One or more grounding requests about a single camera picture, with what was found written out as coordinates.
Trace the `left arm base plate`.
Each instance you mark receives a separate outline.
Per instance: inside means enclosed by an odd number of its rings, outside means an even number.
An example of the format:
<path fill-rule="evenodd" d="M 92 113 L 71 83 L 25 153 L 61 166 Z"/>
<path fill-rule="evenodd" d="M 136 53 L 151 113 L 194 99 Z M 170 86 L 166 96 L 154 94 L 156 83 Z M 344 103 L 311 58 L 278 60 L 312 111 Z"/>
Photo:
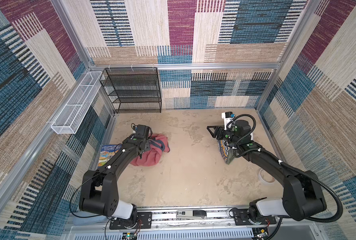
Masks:
<path fill-rule="evenodd" d="M 110 221 L 110 230 L 135 230 L 138 228 L 150 229 L 152 226 L 152 212 L 138 212 L 132 214 L 129 219 L 113 218 Z"/>

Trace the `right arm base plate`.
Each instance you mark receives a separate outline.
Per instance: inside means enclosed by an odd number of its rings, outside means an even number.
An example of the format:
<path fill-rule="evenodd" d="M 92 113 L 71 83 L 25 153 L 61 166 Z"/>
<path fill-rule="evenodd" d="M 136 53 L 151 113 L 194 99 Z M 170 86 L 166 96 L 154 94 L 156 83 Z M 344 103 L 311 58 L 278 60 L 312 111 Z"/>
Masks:
<path fill-rule="evenodd" d="M 277 220 L 272 216 L 254 217 L 248 209 L 232 208 L 229 216 L 234 219 L 236 226 L 269 225 L 274 226 Z"/>

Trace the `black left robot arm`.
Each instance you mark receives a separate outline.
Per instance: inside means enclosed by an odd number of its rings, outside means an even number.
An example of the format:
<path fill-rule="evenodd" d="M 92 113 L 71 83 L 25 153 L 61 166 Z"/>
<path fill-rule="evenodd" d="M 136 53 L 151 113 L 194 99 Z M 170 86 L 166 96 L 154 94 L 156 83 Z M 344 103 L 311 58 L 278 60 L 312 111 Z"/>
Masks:
<path fill-rule="evenodd" d="M 119 177 L 132 160 L 150 149 L 151 128 L 136 125 L 134 131 L 110 160 L 84 174 L 79 198 L 81 211 L 109 217 L 117 210 L 120 202 Z"/>

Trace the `red cloth garment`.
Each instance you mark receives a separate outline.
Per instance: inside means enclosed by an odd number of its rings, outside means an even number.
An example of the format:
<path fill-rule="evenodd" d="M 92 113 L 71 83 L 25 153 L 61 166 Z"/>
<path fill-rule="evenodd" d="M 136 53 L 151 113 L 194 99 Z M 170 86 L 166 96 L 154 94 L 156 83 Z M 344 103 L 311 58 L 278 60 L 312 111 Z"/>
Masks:
<path fill-rule="evenodd" d="M 144 152 L 141 157 L 136 157 L 131 161 L 131 165 L 136 167 L 151 167 L 159 163 L 163 153 L 169 153 L 168 138 L 162 134 L 151 136 L 150 150 Z"/>

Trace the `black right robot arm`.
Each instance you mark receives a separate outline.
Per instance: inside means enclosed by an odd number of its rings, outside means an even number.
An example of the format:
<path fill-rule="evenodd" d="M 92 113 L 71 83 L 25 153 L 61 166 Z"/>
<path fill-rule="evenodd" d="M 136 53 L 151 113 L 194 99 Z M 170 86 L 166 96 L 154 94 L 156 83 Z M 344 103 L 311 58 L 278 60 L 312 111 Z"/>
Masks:
<path fill-rule="evenodd" d="M 244 158 L 259 166 L 283 187 L 283 195 L 279 199 L 262 198 L 250 202 L 250 219 L 259 222 L 266 216 L 282 216 L 301 221 L 325 211 L 327 204 L 321 186 L 310 177 L 283 167 L 276 156 L 252 140 L 250 129 L 244 120 L 237 121 L 235 131 L 225 130 L 223 126 L 207 127 L 213 138 L 227 144 L 232 157 Z"/>

